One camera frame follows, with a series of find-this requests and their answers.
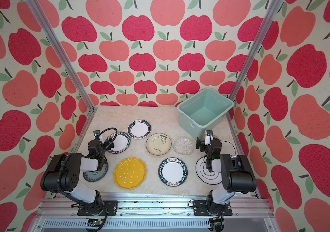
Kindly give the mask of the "green rim plate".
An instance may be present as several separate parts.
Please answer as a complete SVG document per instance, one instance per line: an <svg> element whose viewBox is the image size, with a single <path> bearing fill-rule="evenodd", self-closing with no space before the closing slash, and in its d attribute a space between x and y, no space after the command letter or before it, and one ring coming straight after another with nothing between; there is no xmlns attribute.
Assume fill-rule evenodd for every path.
<svg viewBox="0 0 330 232"><path fill-rule="evenodd" d="M107 150L107 152L111 154L119 154L124 152L129 148L131 144L131 138L130 136L123 131L119 131L118 135L116 136L116 139L113 141L113 148L110 148Z"/></svg>
<svg viewBox="0 0 330 232"><path fill-rule="evenodd" d="M177 187L184 184L187 180L188 168L181 159L170 157L160 163L158 175L163 184Z"/></svg>
<svg viewBox="0 0 330 232"><path fill-rule="evenodd" d="M127 133L134 139L143 139L151 133L151 124L143 119L131 122L127 128Z"/></svg>

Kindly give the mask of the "yellow polka dot plate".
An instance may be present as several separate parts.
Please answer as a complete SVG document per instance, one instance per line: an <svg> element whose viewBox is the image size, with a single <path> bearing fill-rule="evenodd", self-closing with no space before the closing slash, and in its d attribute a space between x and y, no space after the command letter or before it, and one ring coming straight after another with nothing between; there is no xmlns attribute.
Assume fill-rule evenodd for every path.
<svg viewBox="0 0 330 232"><path fill-rule="evenodd" d="M146 173L145 163L139 158L130 157L116 166L114 182L122 189L134 189L145 180Z"/></svg>

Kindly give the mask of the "green rim plate front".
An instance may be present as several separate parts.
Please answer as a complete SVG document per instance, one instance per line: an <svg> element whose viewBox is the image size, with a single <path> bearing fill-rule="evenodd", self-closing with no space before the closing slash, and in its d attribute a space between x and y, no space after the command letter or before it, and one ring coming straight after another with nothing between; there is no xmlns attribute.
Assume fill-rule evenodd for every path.
<svg viewBox="0 0 330 232"><path fill-rule="evenodd" d="M187 180L188 168L181 159L170 157L160 163L158 175L163 184L177 187L184 184Z"/></svg>

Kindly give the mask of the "green rim plate back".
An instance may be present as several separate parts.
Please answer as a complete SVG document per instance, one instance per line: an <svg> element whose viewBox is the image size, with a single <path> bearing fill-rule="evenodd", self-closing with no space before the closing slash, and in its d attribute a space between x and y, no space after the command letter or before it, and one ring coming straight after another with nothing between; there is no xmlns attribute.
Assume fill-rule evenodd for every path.
<svg viewBox="0 0 330 232"><path fill-rule="evenodd" d="M143 119L131 122L127 128L127 133L134 139L143 139L151 133L151 124Z"/></svg>

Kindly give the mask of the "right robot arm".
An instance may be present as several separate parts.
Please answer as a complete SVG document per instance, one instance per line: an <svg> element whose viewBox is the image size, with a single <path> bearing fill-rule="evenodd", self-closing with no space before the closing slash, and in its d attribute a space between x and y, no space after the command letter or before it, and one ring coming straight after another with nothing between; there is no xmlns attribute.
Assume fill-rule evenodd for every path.
<svg viewBox="0 0 330 232"><path fill-rule="evenodd" d="M227 208L233 197L256 190L256 178L246 156L222 154L222 141L213 138L197 139L196 148L206 154L197 162L198 176L204 173L201 180L205 182L214 174L222 184L207 195L206 203L200 207L202 211L217 215Z"/></svg>

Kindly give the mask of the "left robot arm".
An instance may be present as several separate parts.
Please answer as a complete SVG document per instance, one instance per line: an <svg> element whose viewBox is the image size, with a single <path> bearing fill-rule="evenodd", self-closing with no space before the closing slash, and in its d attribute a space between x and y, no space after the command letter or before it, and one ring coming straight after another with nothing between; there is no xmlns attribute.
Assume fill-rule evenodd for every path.
<svg viewBox="0 0 330 232"><path fill-rule="evenodd" d="M41 178L41 189L60 193L77 204L100 213L104 210L104 203L99 191L89 188L79 178L82 173L88 182L102 179L109 168L105 152L113 147L112 139L107 139L104 143L100 139L94 139L88 143L87 156L81 153L55 155Z"/></svg>

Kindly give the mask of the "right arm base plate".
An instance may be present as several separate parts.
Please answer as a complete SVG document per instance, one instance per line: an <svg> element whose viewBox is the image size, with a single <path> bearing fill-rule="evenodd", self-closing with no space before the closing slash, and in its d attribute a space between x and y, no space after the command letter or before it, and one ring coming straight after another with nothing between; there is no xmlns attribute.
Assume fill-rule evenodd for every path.
<svg viewBox="0 0 330 232"><path fill-rule="evenodd" d="M191 200L190 208L194 211L195 216L232 216L232 208L230 203L226 205L215 204L213 201L208 202L207 200Z"/></svg>

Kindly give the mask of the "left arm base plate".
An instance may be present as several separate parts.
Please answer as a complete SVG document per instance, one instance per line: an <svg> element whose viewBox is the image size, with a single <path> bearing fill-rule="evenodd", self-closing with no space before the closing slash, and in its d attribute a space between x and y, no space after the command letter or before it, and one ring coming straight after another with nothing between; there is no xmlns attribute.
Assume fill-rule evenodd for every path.
<svg viewBox="0 0 330 232"><path fill-rule="evenodd" d="M118 201L103 201L102 206L85 206L79 205L79 210L77 212L78 216L87 216L87 217L103 217L115 216L118 209Z"/></svg>

